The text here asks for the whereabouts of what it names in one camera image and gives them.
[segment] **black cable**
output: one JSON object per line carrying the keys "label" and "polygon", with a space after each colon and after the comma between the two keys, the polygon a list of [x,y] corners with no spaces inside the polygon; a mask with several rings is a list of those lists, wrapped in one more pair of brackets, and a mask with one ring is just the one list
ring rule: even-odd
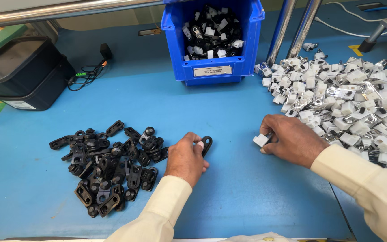
{"label": "black cable", "polygon": [[[102,60],[98,65],[85,65],[81,68],[83,73],[78,73],[75,76],[71,77],[70,80],[67,80],[68,89],[71,91],[78,91],[82,89],[85,85],[92,83],[100,74],[104,67],[107,65],[106,60]],[[93,70],[87,71],[85,68],[94,67]],[[77,79],[86,79],[84,82],[76,82]],[[78,84],[81,85],[78,89],[71,89],[70,85]]]}

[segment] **fingernail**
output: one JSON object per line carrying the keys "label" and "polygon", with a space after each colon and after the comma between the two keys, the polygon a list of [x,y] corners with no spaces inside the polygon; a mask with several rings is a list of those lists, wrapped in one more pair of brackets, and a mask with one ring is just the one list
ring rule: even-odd
{"label": "fingernail", "polygon": [[200,146],[202,146],[202,148],[204,148],[204,142],[202,142],[202,141],[199,141],[198,143],[196,143],[197,145],[200,145]]}

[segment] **pile of white plastic parts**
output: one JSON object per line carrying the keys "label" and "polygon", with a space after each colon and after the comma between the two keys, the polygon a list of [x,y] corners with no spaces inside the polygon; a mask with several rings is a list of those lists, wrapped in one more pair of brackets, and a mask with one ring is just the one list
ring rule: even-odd
{"label": "pile of white plastic parts", "polygon": [[[262,63],[255,72],[265,77],[262,84],[286,116],[298,118],[329,144],[387,168],[387,60],[351,57],[330,64],[327,57],[318,49],[314,60],[284,59],[271,68]],[[270,135],[253,141],[264,146]]]}

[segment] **blue plastic bin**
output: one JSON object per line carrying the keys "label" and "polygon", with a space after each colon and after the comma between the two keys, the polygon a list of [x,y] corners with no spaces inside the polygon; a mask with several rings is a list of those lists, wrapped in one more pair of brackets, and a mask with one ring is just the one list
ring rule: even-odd
{"label": "blue plastic bin", "polygon": [[[165,0],[165,2],[170,4],[165,7],[161,28],[166,31],[176,80],[184,81],[186,86],[191,86],[240,82],[241,77],[253,75],[261,21],[265,18],[265,11],[259,0],[196,0],[174,3],[173,0]],[[195,18],[195,10],[201,11],[205,3],[219,8],[230,7],[236,13],[243,31],[244,47],[241,56],[184,61],[187,39],[181,28],[185,22]],[[221,69],[232,73],[206,75],[213,73],[213,70]]]}

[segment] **blue workbench surface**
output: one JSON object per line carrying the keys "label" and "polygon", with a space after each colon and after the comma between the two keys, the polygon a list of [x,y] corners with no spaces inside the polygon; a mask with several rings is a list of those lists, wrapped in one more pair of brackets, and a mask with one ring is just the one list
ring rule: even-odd
{"label": "blue workbench surface", "polygon": [[[371,1],[363,0],[345,2],[342,4],[344,4],[347,10],[356,13],[365,19],[387,18],[387,10],[369,13],[359,11],[356,5],[363,3],[371,3]],[[302,9],[294,10],[292,20],[290,21],[287,28],[285,41],[283,42],[281,51],[277,57],[278,61],[286,57],[287,50],[289,49],[292,37],[295,34],[298,25],[298,21],[296,20],[301,19],[302,13]],[[274,31],[274,26],[276,26],[277,23],[278,14],[278,12],[270,12],[266,14],[266,20],[269,20],[269,22],[266,25],[262,25],[263,27],[261,30],[261,34],[264,37],[266,43],[271,42],[272,33]],[[378,22],[364,22],[357,17],[344,12],[341,6],[337,4],[327,4],[320,6],[317,16],[334,27],[359,35],[370,35],[378,25]],[[364,60],[373,63],[376,63],[382,59],[387,59],[387,35],[379,37],[377,44],[370,52],[362,53],[363,56],[357,57],[353,50],[348,46],[359,45],[362,43],[362,41],[363,38],[361,37],[353,37],[342,34],[336,30],[330,29],[322,23],[314,21],[304,42],[319,43],[319,48],[321,48],[326,55],[329,55],[329,58],[326,59],[329,63],[338,63],[339,60],[346,62],[350,56],[355,58],[363,58]],[[301,50],[299,55],[303,57],[307,56],[309,59],[311,59],[313,58],[314,52],[315,50],[311,52],[305,52],[304,50]],[[343,212],[350,225],[350,228],[355,235],[356,240],[358,242],[382,242],[382,240],[377,237],[377,235],[375,235],[365,223],[363,209],[356,204],[355,199],[347,195],[335,185],[332,185],[332,188],[341,208],[343,209]]]}
{"label": "blue workbench surface", "polygon": [[[102,78],[77,92],[65,90],[46,111],[7,106],[0,114],[0,239],[104,239],[138,216],[150,192],[140,191],[135,202],[127,201],[123,212],[90,218],[73,193],[79,178],[68,173],[68,163],[60,160],[69,149],[53,151],[48,146],[51,140],[77,130],[105,131],[118,119],[138,132],[153,126],[165,139],[164,145],[174,144],[188,131],[213,138],[206,156],[211,167],[187,201],[175,226],[175,238],[226,238],[269,231],[292,238],[350,238],[328,182],[305,168],[261,154],[252,142],[263,116],[279,113],[281,108],[271,102],[261,78],[186,87],[174,80],[164,34],[137,37],[138,30],[153,26],[60,30],[57,47],[76,69],[101,60],[101,43],[108,43],[114,59]],[[347,45],[362,41],[327,27],[323,33],[320,46],[331,62],[353,56]],[[272,29],[265,27],[258,62],[266,58],[266,39],[271,35]],[[283,44],[281,55],[288,45],[287,41]],[[382,59],[373,58],[373,53],[367,59]],[[124,142],[126,136],[119,133],[109,140]],[[158,179],[165,165],[165,161],[156,165]]]}

